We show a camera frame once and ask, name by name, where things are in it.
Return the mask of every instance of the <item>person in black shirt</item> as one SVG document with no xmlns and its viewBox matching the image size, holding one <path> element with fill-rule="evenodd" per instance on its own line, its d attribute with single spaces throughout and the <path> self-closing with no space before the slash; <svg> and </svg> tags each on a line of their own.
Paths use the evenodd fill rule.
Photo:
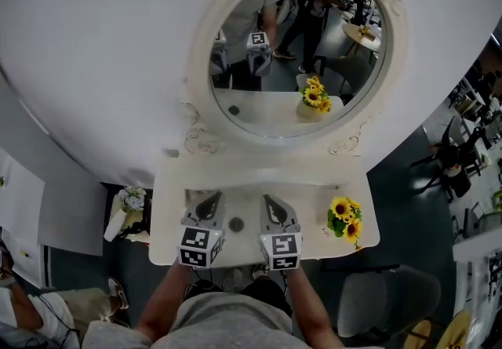
<svg viewBox="0 0 502 349">
<path fill-rule="evenodd" d="M 295 59 L 288 52 L 291 42 L 300 34 L 304 34 L 304 62 L 298 69 L 301 73 L 311 73 L 314 70 L 314 55 L 321 41 L 322 24 L 331 5 L 344 6 L 340 0 L 298 0 L 298 15 L 288 29 L 281 44 L 274 51 L 277 59 Z"/>
</svg>

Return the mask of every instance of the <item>person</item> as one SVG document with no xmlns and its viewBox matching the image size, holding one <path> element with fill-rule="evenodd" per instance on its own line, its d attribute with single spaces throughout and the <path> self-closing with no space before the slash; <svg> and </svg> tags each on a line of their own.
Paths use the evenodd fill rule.
<svg viewBox="0 0 502 349">
<path fill-rule="evenodd" d="M 354 3 L 355 14 L 354 17 L 351 18 L 351 24 L 361 26 L 366 22 L 366 19 L 364 17 L 364 5 L 366 4 L 366 0 L 354 0 Z"/>
<path fill-rule="evenodd" d="M 0 241 L 0 341 L 10 347 L 79 348 L 89 323 L 104 320 L 128 301 L 109 278 L 110 295 L 98 288 L 27 295 L 12 272 L 12 257 Z"/>
<path fill-rule="evenodd" d="M 230 13 L 221 29 L 227 39 L 227 71 L 213 76 L 217 88 L 261 91 L 261 77 L 253 76 L 247 61 L 246 43 L 249 34 L 258 30 L 260 12 L 261 30 L 267 34 L 269 45 L 275 46 L 277 34 L 277 5 L 280 0 L 242 0 Z"/>
<path fill-rule="evenodd" d="M 175 261 L 146 304 L 134 330 L 92 322 L 84 349 L 314 349 L 343 347 L 328 313 L 304 271 L 284 271 L 293 309 L 263 268 L 240 294 L 225 293 L 212 282 L 191 284 L 191 269 Z M 191 290 L 185 295 L 186 288 Z M 305 342 L 292 335 L 294 311 Z"/>
<path fill-rule="evenodd" d="M 294 39 L 304 34 L 304 61 L 298 68 L 300 73 L 311 73 L 314 70 L 314 55 L 321 41 L 325 16 L 331 5 L 344 7 L 340 0 L 298 0 L 298 14 L 294 23 L 288 29 L 282 42 L 274 51 L 277 59 L 294 60 L 295 56 L 288 51 Z"/>
</svg>

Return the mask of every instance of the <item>gray chair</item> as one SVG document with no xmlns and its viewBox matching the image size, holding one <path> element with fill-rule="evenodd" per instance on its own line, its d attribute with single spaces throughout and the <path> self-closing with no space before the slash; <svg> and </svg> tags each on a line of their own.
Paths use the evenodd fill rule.
<svg viewBox="0 0 502 349">
<path fill-rule="evenodd" d="M 366 83 L 371 73 L 368 61 L 357 55 L 326 58 L 326 67 L 344 77 L 338 89 L 338 95 L 342 93 L 345 83 L 351 87 L 351 95 L 355 95 Z"/>
<path fill-rule="evenodd" d="M 431 315 L 440 296 L 436 277 L 406 265 L 350 274 L 342 288 L 337 332 L 381 344 Z"/>
<path fill-rule="evenodd" d="M 350 94 L 354 96 L 366 83 L 366 80 L 368 80 L 372 70 L 368 61 L 357 55 L 340 56 L 337 58 L 328 58 L 326 56 L 317 55 L 314 57 L 314 62 L 317 62 L 318 60 L 321 62 L 321 67 L 319 69 L 319 74 L 321 76 L 324 75 L 324 70 L 327 67 L 344 78 L 338 90 L 335 88 L 335 83 L 329 82 L 329 79 L 322 80 L 322 84 L 324 84 L 326 92 L 329 95 L 339 96 L 342 93 L 342 88 L 345 83 L 348 83 L 351 87 Z"/>
</svg>

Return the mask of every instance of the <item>sunflower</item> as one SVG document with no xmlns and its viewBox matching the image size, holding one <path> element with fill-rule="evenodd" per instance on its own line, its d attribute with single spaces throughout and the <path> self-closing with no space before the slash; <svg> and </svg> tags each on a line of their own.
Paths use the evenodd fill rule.
<svg viewBox="0 0 502 349">
<path fill-rule="evenodd" d="M 352 220 L 344 229 L 345 240 L 349 243 L 356 243 L 361 234 L 362 224 L 360 220 Z"/>
<path fill-rule="evenodd" d="M 358 202 L 355 202 L 355 201 L 352 201 L 350 200 L 349 198 L 347 198 L 348 201 L 351 203 L 352 207 L 356 208 L 356 209 L 359 209 L 361 208 L 361 204 L 359 204 Z"/>
<path fill-rule="evenodd" d="M 351 203 L 347 197 L 335 197 L 331 201 L 329 209 L 331 209 L 336 218 L 344 222 L 354 217 L 354 214 L 351 212 Z"/>
<path fill-rule="evenodd" d="M 319 91 L 324 91 L 324 86 L 321 84 L 317 76 L 314 76 L 313 78 L 308 78 L 307 84 L 316 87 Z"/>
<path fill-rule="evenodd" d="M 314 86 L 308 87 L 304 92 L 304 99 L 312 107 L 319 107 L 322 104 L 321 91 Z"/>
<path fill-rule="evenodd" d="M 323 100 L 321 102 L 321 106 L 318 109 L 319 109 L 319 112 L 321 112 L 322 114 L 325 114 L 326 112 L 331 111 L 331 100 L 329 98 L 326 98 L 325 100 Z"/>
</svg>

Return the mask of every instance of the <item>black and white marker cube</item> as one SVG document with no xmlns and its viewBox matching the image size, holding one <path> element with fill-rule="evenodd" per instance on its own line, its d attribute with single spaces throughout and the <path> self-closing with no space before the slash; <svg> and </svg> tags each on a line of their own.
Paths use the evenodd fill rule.
<svg viewBox="0 0 502 349">
<path fill-rule="evenodd" d="M 301 233 L 261 234 L 260 251 L 271 271 L 300 266 Z"/>
<path fill-rule="evenodd" d="M 178 245 L 178 260 L 181 264 L 197 268 L 210 268 L 223 248 L 224 233 L 216 229 L 183 227 Z"/>
</svg>

